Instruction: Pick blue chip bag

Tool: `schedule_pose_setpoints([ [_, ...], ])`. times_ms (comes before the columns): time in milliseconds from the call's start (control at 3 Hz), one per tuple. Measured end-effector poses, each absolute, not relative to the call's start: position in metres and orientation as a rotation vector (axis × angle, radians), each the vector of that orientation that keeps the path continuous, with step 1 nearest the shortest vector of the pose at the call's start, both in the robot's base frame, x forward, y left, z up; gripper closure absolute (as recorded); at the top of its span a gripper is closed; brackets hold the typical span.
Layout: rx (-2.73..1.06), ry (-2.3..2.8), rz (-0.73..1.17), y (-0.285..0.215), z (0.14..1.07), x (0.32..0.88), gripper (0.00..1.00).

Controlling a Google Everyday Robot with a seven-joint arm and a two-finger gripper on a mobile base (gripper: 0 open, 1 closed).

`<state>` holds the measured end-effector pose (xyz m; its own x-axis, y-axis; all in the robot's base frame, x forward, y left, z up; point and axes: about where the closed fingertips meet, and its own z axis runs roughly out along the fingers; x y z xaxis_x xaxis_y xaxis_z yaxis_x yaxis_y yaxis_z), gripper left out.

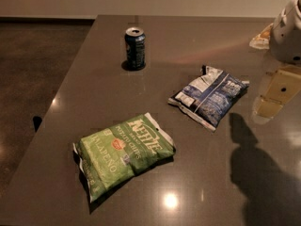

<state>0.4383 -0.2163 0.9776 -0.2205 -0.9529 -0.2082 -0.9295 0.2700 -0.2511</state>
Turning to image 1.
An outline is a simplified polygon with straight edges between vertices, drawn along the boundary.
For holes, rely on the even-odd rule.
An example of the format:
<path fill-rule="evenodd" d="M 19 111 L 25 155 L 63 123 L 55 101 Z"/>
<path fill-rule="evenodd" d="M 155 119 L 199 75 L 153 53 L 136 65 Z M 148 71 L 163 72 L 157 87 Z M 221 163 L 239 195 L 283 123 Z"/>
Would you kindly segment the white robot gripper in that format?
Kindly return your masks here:
<path fill-rule="evenodd" d="M 291 0 L 273 22 L 269 41 L 272 56 L 283 63 L 301 64 L 301 6 Z M 264 79 L 255 102 L 257 116 L 272 119 L 301 91 L 301 68 L 279 67 Z"/>

